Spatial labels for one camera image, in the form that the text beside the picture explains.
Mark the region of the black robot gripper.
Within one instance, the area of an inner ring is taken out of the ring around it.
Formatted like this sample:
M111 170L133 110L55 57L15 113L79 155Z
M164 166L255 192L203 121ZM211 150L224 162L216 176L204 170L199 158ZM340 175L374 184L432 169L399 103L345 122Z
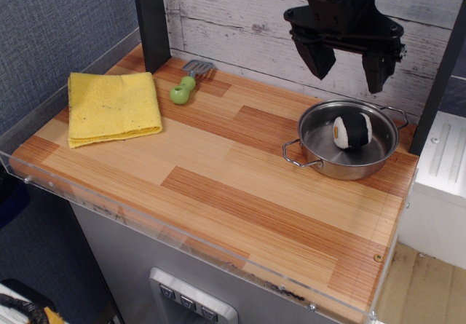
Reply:
M401 61L403 27L376 8L376 0L307 0L284 19L308 69L323 80L336 62L335 50L362 55L368 91L377 94Z

